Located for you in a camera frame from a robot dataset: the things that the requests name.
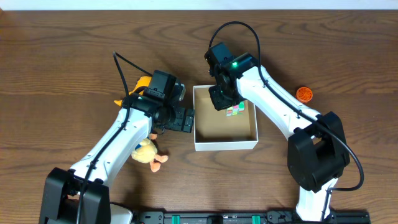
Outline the multicoloured puzzle cube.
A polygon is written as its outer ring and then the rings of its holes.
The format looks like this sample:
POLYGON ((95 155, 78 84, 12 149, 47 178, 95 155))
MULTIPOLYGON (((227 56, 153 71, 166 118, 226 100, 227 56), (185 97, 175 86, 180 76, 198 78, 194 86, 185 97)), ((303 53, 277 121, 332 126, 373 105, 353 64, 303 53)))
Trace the multicoloured puzzle cube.
POLYGON ((227 116, 236 116, 239 114, 243 114, 243 111, 245 109, 244 102, 240 102, 238 105, 231 106, 226 109, 226 115, 227 116))

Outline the white cardboard box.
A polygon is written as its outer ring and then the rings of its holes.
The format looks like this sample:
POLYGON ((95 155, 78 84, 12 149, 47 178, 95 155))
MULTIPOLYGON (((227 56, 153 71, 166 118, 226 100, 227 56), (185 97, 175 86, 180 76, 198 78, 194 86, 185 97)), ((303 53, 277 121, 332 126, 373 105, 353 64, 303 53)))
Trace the white cardboard box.
POLYGON ((244 102, 241 114, 215 110, 208 85, 193 87, 194 145, 197 152, 254 149, 258 143, 256 107, 244 102))

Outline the orange round container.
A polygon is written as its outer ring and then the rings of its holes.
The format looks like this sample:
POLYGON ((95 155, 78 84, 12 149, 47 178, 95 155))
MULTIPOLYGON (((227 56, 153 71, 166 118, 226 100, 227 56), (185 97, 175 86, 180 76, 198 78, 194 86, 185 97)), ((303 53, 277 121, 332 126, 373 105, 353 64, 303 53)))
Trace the orange round container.
POLYGON ((303 86, 297 89, 295 97, 301 103, 308 103, 313 98, 313 92, 308 87, 303 86))

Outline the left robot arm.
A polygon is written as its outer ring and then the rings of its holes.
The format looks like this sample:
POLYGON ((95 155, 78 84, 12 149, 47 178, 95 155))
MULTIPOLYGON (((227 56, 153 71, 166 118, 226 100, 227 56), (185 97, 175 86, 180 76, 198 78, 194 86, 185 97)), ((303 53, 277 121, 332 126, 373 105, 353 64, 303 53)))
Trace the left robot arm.
POLYGON ((194 110, 178 104, 185 86, 156 70, 148 85, 121 102, 118 117, 95 147, 68 170, 45 180, 39 223, 131 223, 133 212, 112 204, 109 189, 131 153, 154 129, 190 133, 194 110))

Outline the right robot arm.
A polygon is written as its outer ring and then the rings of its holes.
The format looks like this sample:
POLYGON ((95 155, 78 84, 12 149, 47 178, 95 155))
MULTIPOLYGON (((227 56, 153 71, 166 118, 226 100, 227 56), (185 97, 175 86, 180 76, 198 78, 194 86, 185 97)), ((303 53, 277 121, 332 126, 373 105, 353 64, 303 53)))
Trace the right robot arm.
POLYGON ((330 214, 327 190, 342 176, 349 154, 320 127, 345 141, 339 117, 333 112, 322 115, 299 102, 249 53, 236 57, 219 43, 208 49, 205 60, 216 80, 209 89, 215 109, 224 110, 243 100, 256 105, 288 140, 287 166, 300 186, 296 214, 303 221, 326 219, 330 214))

